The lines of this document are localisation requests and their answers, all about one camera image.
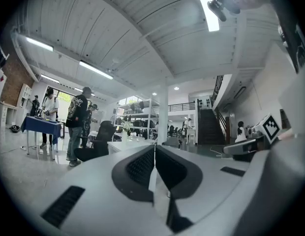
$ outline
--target hair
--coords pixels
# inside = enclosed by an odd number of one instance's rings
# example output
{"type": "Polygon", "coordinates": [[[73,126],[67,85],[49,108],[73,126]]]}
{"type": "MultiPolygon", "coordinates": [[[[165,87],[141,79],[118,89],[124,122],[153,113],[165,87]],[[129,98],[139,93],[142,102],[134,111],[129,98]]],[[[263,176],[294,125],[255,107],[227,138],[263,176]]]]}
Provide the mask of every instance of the hair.
{"type": "Polygon", "coordinates": [[[48,91],[46,92],[46,94],[47,94],[48,96],[51,95],[51,94],[53,94],[53,93],[54,93],[53,88],[49,88],[48,91]]]}
{"type": "Polygon", "coordinates": [[[91,92],[92,92],[92,90],[90,89],[90,87],[83,88],[83,94],[90,94],[91,92]]]}
{"type": "Polygon", "coordinates": [[[243,121],[238,122],[238,135],[242,134],[242,130],[240,128],[243,127],[243,124],[243,121]]]}

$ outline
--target balcony railing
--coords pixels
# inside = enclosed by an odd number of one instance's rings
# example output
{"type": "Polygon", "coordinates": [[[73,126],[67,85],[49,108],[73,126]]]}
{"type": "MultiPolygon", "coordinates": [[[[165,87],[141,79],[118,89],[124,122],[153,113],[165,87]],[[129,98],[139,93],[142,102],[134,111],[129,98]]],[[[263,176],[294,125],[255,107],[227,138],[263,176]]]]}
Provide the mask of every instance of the balcony railing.
{"type": "MultiPolygon", "coordinates": [[[[168,105],[168,112],[184,111],[184,110],[195,110],[195,103],[188,102],[188,103],[182,103],[182,104],[168,105]]],[[[152,107],[152,111],[156,114],[159,114],[159,106],[152,107]]]]}
{"type": "Polygon", "coordinates": [[[222,80],[223,80],[223,75],[219,75],[217,76],[217,79],[216,79],[216,84],[215,84],[215,89],[213,90],[213,96],[212,96],[212,106],[217,98],[217,95],[219,93],[219,90],[220,90],[220,87],[221,87],[221,83],[222,83],[222,80]]]}

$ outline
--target graphic print on shirt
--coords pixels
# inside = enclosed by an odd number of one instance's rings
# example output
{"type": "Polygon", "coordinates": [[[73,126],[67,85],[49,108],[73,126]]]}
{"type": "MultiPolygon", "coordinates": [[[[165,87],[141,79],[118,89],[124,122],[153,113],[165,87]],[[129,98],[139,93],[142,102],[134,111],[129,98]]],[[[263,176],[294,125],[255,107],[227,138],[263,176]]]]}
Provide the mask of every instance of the graphic print on shirt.
{"type": "Polygon", "coordinates": [[[76,97],[74,97],[72,99],[72,101],[70,102],[70,106],[68,108],[68,115],[67,115],[67,119],[71,119],[76,111],[77,107],[80,107],[80,105],[83,103],[83,101],[81,99],[78,99],[76,97]]]}

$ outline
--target person with black hair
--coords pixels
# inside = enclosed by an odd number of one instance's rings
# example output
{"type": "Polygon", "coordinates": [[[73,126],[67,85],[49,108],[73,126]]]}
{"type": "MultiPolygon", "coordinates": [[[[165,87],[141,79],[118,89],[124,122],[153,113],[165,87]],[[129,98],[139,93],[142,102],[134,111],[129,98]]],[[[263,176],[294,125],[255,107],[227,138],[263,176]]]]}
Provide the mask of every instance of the person with black hair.
{"type": "Polygon", "coordinates": [[[246,140],[245,136],[245,130],[244,130],[244,123],[243,121],[238,122],[238,130],[237,130],[237,138],[236,138],[236,143],[237,142],[242,142],[246,140]]]}
{"type": "MultiPolygon", "coordinates": [[[[44,113],[43,118],[56,120],[56,112],[59,109],[59,100],[55,98],[53,88],[48,88],[47,97],[42,104],[42,112],[44,113]]],[[[42,144],[40,148],[46,148],[47,137],[45,133],[42,133],[42,144]]],[[[52,150],[52,135],[49,136],[50,150],[52,150]]]]}
{"type": "Polygon", "coordinates": [[[34,100],[32,101],[32,108],[30,111],[30,116],[36,116],[39,106],[40,106],[40,103],[38,101],[38,95],[35,95],[34,100]]]}
{"type": "Polygon", "coordinates": [[[83,120],[85,119],[88,100],[92,96],[92,90],[89,87],[83,88],[83,93],[73,97],[68,108],[68,115],[65,126],[68,127],[69,142],[67,147],[66,160],[70,161],[70,167],[80,164],[75,156],[75,149],[79,147],[82,134],[83,120]]]}
{"type": "MultiPolygon", "coordinates": [[[[88,110],[86,111],[85,119],[83,120],[83,137],[88,137],[90,133],[90,124],[92,121],[92,112],[96,110],[98,106],[96,104],[90,104],[88,110]]],[[[82,139],[82,144],[80,145],[82,148],[87,144],[87,139],[82,139]]]]}

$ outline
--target black slot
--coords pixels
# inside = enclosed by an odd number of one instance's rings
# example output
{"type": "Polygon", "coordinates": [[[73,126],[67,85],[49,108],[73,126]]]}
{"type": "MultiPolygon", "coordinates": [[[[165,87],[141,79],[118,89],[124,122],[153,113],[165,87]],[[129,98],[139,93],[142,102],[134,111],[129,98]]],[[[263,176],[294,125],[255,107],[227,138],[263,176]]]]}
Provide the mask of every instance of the black slot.
{"type": "Polygon", "coordinates": [[[85,189],[78,186],[69,187],[41,217],[51,225],[59,228],[84,191],[85,189]]]}
{"type": "Polygon", "coordinates": [[[239,177],[243,177],[244,174],[245,174],[245,171],[234,169],[234,168],[230,168],[230,167],[223,167],[220,170],[224,171],[224,172],[227,172],[229,174],[232,174],[232,175],[239,176],[239,177]]]}

